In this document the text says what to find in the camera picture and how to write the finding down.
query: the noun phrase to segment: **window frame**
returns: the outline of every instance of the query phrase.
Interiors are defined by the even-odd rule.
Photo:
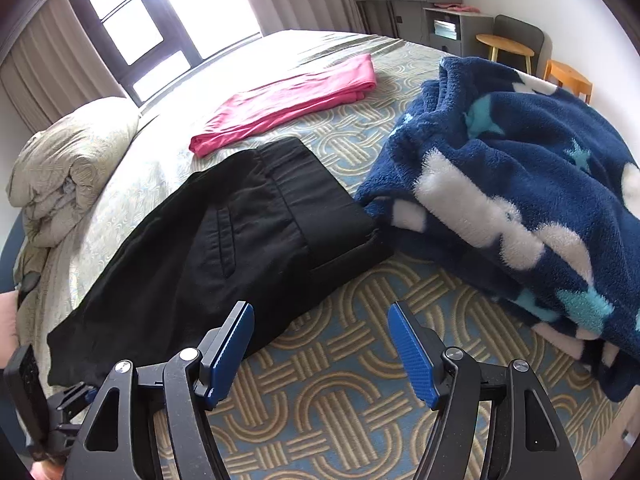
[[[104,22],[130,1],[125,0],[103,19],[100,19],[90,0],[69,0],[82,28],[84,28],[85,33],[105,65],[116,81],[126,90],[136,105],[140,107],[143,101],[133,89],[133,84],[151,69],[180,50],[191,68],[200,65],[203,59],[169,0],[141,0],[162,35],[162,41],[145,52],[131,65],[128,65],[104,27]]]

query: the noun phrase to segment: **gray desk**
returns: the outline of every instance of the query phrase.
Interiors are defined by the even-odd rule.
[[[371,30],[367,19],[368,2],[384,2],[391,20],[393,34],[396,38],[412,43],[428,44],[429,32],[424,7],[433,4],[459,4],[462,0],[355,0],[369,34],[379,33]]]

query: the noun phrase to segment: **stool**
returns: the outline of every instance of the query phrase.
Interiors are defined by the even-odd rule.
[[[536,53],[533,52],[533,50],[531,50],[528,46],[518,43],[517,41],[510,40],[509,38],[494,36],[493,34],[476,34],[476,40],[491,47],[491,61],[498,60],[499,50],[511,52],[512,54],[518,54],[519,56],[524,56],[527,65],[527,74],[531,75],[531,58],[535,56]]]
[[[580,97],[580,94],[584,94],[584,101],[589,104],[589,101],[591,100],[591,93],[593,92],[593,84],[576,69],[571,68],[565,63],[549,59],[546,62],[545,75],[543,79],[545,81],[549,81],[549,76],[553,76],[558,79],[558,85],[571,92],[576,97]]]

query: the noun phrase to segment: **black pants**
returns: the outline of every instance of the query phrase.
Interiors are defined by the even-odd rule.
[[[390,255],[372,219],[296,138],[195,173],[124,243],[48,336],[50,384],[100,385],[111,367],[167,361],[255,309],[252,353]]]

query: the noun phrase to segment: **pink cloth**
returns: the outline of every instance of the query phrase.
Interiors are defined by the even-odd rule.
[[[455,10],[456,12],[480,12],[477,7],[471,7],[462,4],[433,4],[438,9]]]
[[[321,72],[296,75],[241,92],[218,108],[204,133],[191,137],[189,149],[199,157],[209,155],[296,117],[359,101],[364,92],[375,87],[371,56],[362,54]]]

